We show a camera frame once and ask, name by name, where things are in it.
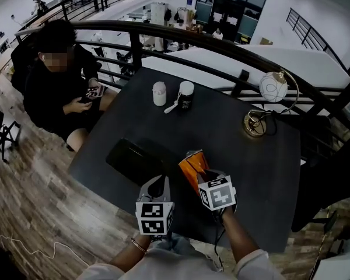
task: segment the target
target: gold bracelet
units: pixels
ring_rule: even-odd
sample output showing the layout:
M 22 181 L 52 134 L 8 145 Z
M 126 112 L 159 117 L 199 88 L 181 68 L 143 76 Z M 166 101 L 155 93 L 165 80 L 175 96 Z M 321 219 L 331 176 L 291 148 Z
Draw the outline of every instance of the gold bracelet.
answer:
M 131 238 L 131 241 L 132 241 L 132 243 L 133 243 L 135 246 L 137 246 L 137 248 L 139 248 L 140 251 L 142 251 L 144 254 L 146 254 L 147 251 L 146 251 L 143 247 L 141 247 L 141 246 L 134 240 L 133 237 Z

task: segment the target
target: hand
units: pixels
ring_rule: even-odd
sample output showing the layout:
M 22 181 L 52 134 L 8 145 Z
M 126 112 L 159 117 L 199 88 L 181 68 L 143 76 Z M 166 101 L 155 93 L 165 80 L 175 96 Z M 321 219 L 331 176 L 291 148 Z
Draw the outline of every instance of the hand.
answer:
M 96 78 L 90 78 L 88 81 L 88 87 L 101 87 L 100 83 L 97 81 Z
M 81 113 L 91 108 L 92 102 L 83 104 L 79 102 L 81 99 L 81 97 L 78 97 L 77 99 L 73 99 L 69 104 L 65 105 L 63 107 L 65 115 L 70 113 Z

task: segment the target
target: white lid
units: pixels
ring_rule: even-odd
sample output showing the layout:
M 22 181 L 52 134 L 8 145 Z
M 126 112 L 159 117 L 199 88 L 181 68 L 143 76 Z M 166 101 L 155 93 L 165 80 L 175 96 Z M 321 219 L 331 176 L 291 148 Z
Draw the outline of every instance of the white lid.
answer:
M 194 85 L 190 81 L 183 81 L 180 83 L 179 91 L 182 95 L 189 96 L 194 91 Z

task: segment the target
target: dark table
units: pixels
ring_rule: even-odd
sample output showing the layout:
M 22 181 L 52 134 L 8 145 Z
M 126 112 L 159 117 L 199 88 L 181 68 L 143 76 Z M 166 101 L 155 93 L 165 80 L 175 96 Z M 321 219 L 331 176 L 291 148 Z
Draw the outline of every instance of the dark table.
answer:
M 277 121 L 273 136 L 252 138 L 242 128 L 249 103 L 195 85 L 192 108 L 163 113 L 176 99 L 184 79 L 141 68 L 96 124 L 75 156 L 69 172 L 87 188 L 119 208 L 135 214 L 140 188 L 106 163 L 120 138 L 127 138 L 166 164 L 173 232 L 213 244 L 215 222 L 183 176 L 178 163 L 187 151 L 203 149 L 212 169 L 231 175 L 236 187 L 236 215 L 262 249 L 282 252 L 296 206 L 300 172 L 299 131 Z M 152 87 L 167 86 L 164 107 L 153 104 Z M 229 246 L 224 235 L 219 242 Z

